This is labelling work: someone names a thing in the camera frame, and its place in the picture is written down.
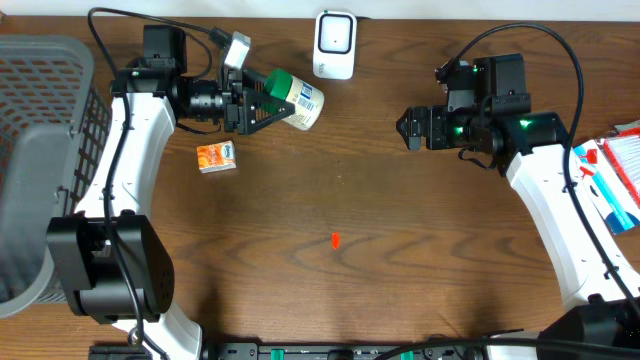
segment plastic basket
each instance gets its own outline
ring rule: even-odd
[[[65,301],[46,230],[72,214],[107,140],[94,67],[71,38],[0,36],[0,318]]]

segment cylindrical container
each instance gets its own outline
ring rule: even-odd
[[[282,69],[275,69],[271,73],[264,84],[264,91],[275,98],[295,104],[295,114],[283,120],[300,130],[309,130],[318,120],[324,106],[324,94],[320,90]]]

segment wood grain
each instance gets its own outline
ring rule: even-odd
[[[281,123],[248,137],[178,130],[169,140],[153,224],[174,262],[175,299],[192,319],[211,333],[266,342],[407,342],[540,330],[562,314],[549,257],[506,180],[450,151],[409,153],[395,131],[408,106],[445,101],[433,69],[497,22],[361,21],[354,78],[329,81],[311,71],[313,20],[185,20],[245,33],[253,43],[248,66],[282,67],[326,96],[308,132]],[[96,19],[119,66],[141,55],[143,23]],[[579,138],[639,118],[640,27],[549,25],[583,67]],[[111,75],[86,19],[8,17],[0,33],[82,40],[108,98]],[[206,56],[191,43],[188,52],[196,73]],[[555,110],[569,124],[577,87],[562,48],[516,30],[482,41],[468,57],[510,52],[525,56],[534,109]],[[227,139],[238,169],[200,174],[195,147]],[[639,234],[616,237],[637,268]],[[123,339],[65,306],[33,306],[0,321],[0,358],[84,358],[95,342]]]

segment green led light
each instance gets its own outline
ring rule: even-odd
[[[533,121],[531,120],[520,120],[520,126],[522,126],[523,129],[526,129],[527,126],[531,125],[533,123]]]

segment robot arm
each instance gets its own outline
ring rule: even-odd
[[[533,148],[533,154],[517,154],[509,169],[507,179],[527,206],[538,228],[551,263],[558,277],[562,302],[566,311],[575,306],[589,304],[589,297],[599,294],[604,301],[622,300],[622,294],[600,255],[593,247],[589,235],[565,188],[562,175],[562,145]],[[575,164],[572,154],[571,164]],[[595,205],[588,197],[581,177],[573,178],[580,204],[598,236],[607,255],[618,269],[618,274],[635,297],[640,296],[640,275],[633,270],[613,241]]]
[[[483,167],[495,167],[507,177],[534,219],[558,277],[566,314],[540,333],[499,337],[635,348],[637,342],[630,339],[640,319],[610,276],[566,188],[562,162],[566,129],[555,113],[530,112],[524,75],[519,54],[475,59],[473,65],[460,62],[448,78],[439,79],[444,81],[447,104],[409,108],[398,120],[397,130],[411,150],[419,149],[425,136],[430,150],[462,148],[461,158],[466,151],[490,155],[491,165]],[[576,155],[570,151],[569,168],[579,204],[617,275],[637,297],[640,275],[622,255],[589,199],[577,174]],[[506,346],[488,346],[487,354],[492,360],[570,358],[559,352]]]
[[[103,228],[103,189],[124,130],[126,96],[130,126],[114,173],[110,215],[122,239],[124,263],[142,307],[145,338],[150,340],[144,344],[149,350],[150,342],[158,344],[166,353],[149,351],[143,354],[146,358],[198,360],[206,353],[201,327],[173,301],[171,258],[150,224],[160,157],[177,122],[191,117],[213,119],[217,124],[222,118],[225,131],[251,134],[295,111],[294,104],[257,90],[259,83],[266,81],[264,76],[242,69],[250,39],[239,33],[229,39],[223,47],[218,83],[182,76],[186,46],[181,29],[145,26],[144,59],[136,67],[120,71],[112,84],[109,136],[91,186],[76,207],[78,216],[54,218],[47,231],[49,249],[74,314],[88,315],[131,333],[136,327],[132,301],[118,264],[109,255]],[[275,114],[260,112],[265,104],[279,110]],[[98,356],[139,350],[91,351]]]

